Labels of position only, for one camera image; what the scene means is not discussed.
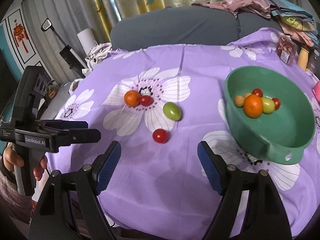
white paper roll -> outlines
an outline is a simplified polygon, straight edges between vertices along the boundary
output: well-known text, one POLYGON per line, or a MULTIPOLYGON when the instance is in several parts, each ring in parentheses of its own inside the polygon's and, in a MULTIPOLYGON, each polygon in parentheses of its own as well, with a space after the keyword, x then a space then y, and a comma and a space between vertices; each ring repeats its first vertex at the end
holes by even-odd
POLYGON ((87 28, 77 34, 78 39, 86 55, 89 54, 90 49, 96 45, 96 38, 92 33, 91 28, 87 28))

human hand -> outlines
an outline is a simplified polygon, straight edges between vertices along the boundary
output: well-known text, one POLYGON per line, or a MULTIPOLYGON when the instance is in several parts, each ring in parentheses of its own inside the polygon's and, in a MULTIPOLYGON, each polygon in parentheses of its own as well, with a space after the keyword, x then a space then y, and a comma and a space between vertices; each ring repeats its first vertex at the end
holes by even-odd
MULTIPOLYGON (((23 167, 23 159, 12 149, 12 143, 9 143, 7 148, 3 152, 3 162, 4 166, 14 175, 14 166, 23 167)), ((35 167, 33 170, 33 175, 36 180, 40 181, 44 170, 47 168, 48 159, 44 155, 38 167, 35 167)))

teal wall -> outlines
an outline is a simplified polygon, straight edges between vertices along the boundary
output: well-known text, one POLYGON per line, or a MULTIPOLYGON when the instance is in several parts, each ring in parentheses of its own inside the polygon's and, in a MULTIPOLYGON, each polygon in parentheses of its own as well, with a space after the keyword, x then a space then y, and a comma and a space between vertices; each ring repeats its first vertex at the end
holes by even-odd
MULTIPOLYGON (((0 49, 2 51, 2 54, 4 55, 4 59, 7 62, 7 65, 14 76, 14 78, 19 81, 22 77, 22 73, 16 64, 11 50, 8 46, 7 39, 5 38, 5 33, 4 33, 4 27, 5 24, 0 26, 0 49)), ((12 97, 6 107, 6 109, 3 112, 3 117, 4 117, 4 122, 8 122, 9 119, 11 118, 12 115, 12 108, 13 108, 13 100, 14 98, 12 97)), ((5 142, 0 141, 0 155, 2 155, 3 148, 4 148, 5 142)))

purple tablecloth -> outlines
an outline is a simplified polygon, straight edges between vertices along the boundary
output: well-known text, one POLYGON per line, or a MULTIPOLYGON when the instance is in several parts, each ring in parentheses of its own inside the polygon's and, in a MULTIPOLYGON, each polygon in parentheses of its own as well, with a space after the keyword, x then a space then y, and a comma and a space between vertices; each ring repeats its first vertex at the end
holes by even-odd
MULTIPOLYGON (((280 61, 274 52, 278 38, 277 31, 263 28, 228 46, 168 45, 112 52, 58 114, 65 120, 87 121, 90 128, 100 130, 100 142, 48 154, 51 170, 77 171, 117 140, 122 156, 107 190, 99 196, 105 214, 119 225, 163 238, 201 239, 220 202, 197 157, 198 143, 206 140, 228 164, 250 172, 269 172, 283 200, 292 235, 297 235, 320 202, 320 107, 311 91, 315 77, 280 61), (246 65, 278 71, 310 99, 317 132, 299 164, 254 165, 256 160, 231 136, 222 99, 224 80, 230 71, 246 65), (123 96, 132 89, 151 95, 154 103, 150 107, 124 106, 123 96), (181 107, 181 121, 164 116, 162 106, 168 101, 181 107), (167 143, 153 141, 152 132, 157 128, 170 131, 167 143)), ((247 199, 248 193, 243 192, 232 235, 239 233, 247 199)))

pink sweater sleeve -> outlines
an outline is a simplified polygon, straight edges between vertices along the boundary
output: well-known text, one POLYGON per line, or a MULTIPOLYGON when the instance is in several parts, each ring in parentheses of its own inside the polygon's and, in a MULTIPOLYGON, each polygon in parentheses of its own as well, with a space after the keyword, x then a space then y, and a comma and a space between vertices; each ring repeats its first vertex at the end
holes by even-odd
POLYGON ((9 181, 1 171, 0 201, 9 216, 16 218, 26 224, 30 223, 32 211, 31 196, 20 196, 18 194, 17 185, 9 181))

